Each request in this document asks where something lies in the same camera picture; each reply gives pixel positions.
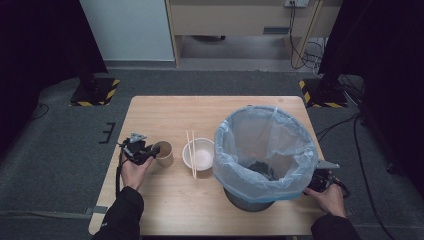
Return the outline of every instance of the plastic bag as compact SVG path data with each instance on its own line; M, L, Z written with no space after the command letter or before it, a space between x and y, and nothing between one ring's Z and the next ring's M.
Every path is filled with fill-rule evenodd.
M214 176L247 202L299 197L317 163L309 132L275 106L241 108L215 132Z

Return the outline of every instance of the white bowl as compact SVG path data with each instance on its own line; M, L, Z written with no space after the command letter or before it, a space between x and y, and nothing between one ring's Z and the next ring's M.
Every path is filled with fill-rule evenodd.
M207 170L212 167L213 157L214 157L214 143L207 138L196 138L194 139L196 154L196 171ZM190 141L191 155L193 155L193 141ZM183 161L187 167L190 169L191 160L188 144L184 146L183 149Z

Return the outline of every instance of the human hand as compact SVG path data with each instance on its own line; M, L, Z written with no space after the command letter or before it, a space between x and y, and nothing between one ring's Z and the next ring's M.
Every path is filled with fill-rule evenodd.
M330 187L322 193L316 192L310 188L306 188L304 192L313 197L325 212L329 212L334 216L346 218L343 192L339 185L331 184Z
M121 170L124 187L128 186L138 191L152 161L153 157L149 157L143 165L137 165L131 161L124 161Z

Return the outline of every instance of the dark curtain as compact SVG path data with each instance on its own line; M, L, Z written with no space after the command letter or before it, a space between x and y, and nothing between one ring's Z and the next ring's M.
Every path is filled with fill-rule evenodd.
M345 0L320 68L329 73L336 66L340 74L364 79L361 110L384 152L422 196L423 43L423 0Z
M0 156L47 86L107 72L78 0L0 0Z

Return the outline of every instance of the wooden chopsticks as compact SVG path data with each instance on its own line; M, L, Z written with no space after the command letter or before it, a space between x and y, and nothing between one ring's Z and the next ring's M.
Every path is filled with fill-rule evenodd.
M190 163L191 163L191 172L193 174L193 177L195 179L197 179L197 164L196 164L196 145L194 144L194 131L191 131L191 137L192 137L192 143L193 143L193 147L191 147L190 144L190 137L188 136L188 131L186 131L187 133L187 144L188 144L188 152L190 154Z

